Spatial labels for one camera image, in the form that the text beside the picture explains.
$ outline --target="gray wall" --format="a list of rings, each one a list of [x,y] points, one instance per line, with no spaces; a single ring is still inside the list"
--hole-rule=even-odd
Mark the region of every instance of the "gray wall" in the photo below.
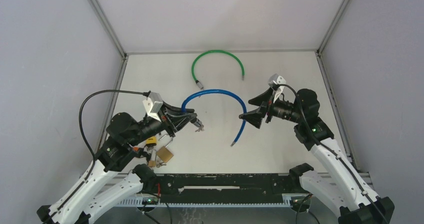
[[[323,61],[362,169],[396,208],[422,223],[424,0],[352,0]]]
[[[127,52],[316,49],[341,1],[99,0]]]
[[[90,163],[78,110],[121,58],[87,0],[0,0],[0,223],[35,224]],[[83,115],[96,146],[108,95]]]

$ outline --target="floor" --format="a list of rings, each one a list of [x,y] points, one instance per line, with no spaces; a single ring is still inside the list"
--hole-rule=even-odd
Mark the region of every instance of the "floor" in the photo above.
[[[198,92],[191,65],[199,54],[140,54],[130,55],[123,76],[121,90],[157,92],[164,102],[181,106],[191,94]],[[241,52],[234,53],[245,69],[232,57],[214,53],[200,58],[195,74],[205,89],[225,89],[237,94],[247,110],[256,107],[248,100],[268,89],[268,79],[274,73],[284,77],[295,90],[309,88],[317,93],[320,117],[333,131],[340,148],[342,140],[324,85],[320,68],[313,52]],[[293,102],[294,95],[286,89],[285,99]],[[120,94],[114,114],[128,112],[136,120],[145,115],[142,97]],[[204,124],[203,132],[188,124],[176,134],[168,147],[174,157],[166,166],[155,168],[155,173],[288,173],[289,169],[309,163],[318,172],[326,172],[320,162],[310,154],[295,137],[294,123],[274,118],[263,122],[260,130],[246,124],[239,141],[230,147],[242,121],[240,104],[225,95],[204,95],[192,100],[188,108],[194,108]],[[156,149],[168,142],[164,138]],[[145,159],[134,159],[123,172],[128,172]]]

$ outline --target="brass padlock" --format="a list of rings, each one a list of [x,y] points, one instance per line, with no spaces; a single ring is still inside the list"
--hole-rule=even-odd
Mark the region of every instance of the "brass padlock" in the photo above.
[[[147,164],[148,167],[154,168],[156,166],[156,161],[150,160]]]
[[[173,137],[171,137],[171,140],[163,147],[161,147],[157,152],[156,155],[164,162],[167,163],[174,155],[170,152],[170,150],[168,150],[168,146],[172,143],[173,141]]]

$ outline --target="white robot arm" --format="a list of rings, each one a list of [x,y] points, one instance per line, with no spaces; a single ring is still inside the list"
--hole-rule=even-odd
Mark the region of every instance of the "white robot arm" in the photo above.
[[[118,113],[112,117],[106,129],[109,137],[95,154],[87,171],[56,203],[38,209],[37,215],[44,224],[92,224],[121,200],[142,189],[149,191],[152,188],[153,182],[150,181],[155,174],[146,164],[142,164],[135,166],[120,183],[98,194],[135,156],[141,154],[150,159],[143,149],[136,152],[133,146],[159,132],[166,131],[174,137],[187,123],[195,126],[200,123],[193,109],[182,112],[180,108],[163,102],[157,93],[148,92],[145,95],[145,118],[137,122],[128,113]]]
[[[264,117],[267,123],[272,117],[297,123],[294,127],[297,139],[322,163],[337,188],[308,164],[292,168],[292,178],[330,208],[340,224],[389,224],[395,209],[393,202],[388,197],[380,198],[342,153],[334,134],[319,117],[317,94],[309,89],[294,91],[278,74],[271,76],[268,84],[270,88],[265,93],[249,100],[249,104],[259,108],[239,117],[257,128]],[[279,99],[284,87],[295,94],[294,103]]]

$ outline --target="cable connector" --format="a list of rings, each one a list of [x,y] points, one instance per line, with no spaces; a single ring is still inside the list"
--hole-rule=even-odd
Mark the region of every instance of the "cable connector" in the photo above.
[[[205,88],[203,87],[202,83],[198,80],[196,80],[196,85],[199,87],[199,89],[204,90]]]
[[[194,120],[192,123],[196,127],[198,127],[198,129],[196,130],[196,132],[204,131],[204,125],[203,125],[203,123],[198,118],[196,118],[196,120]]]

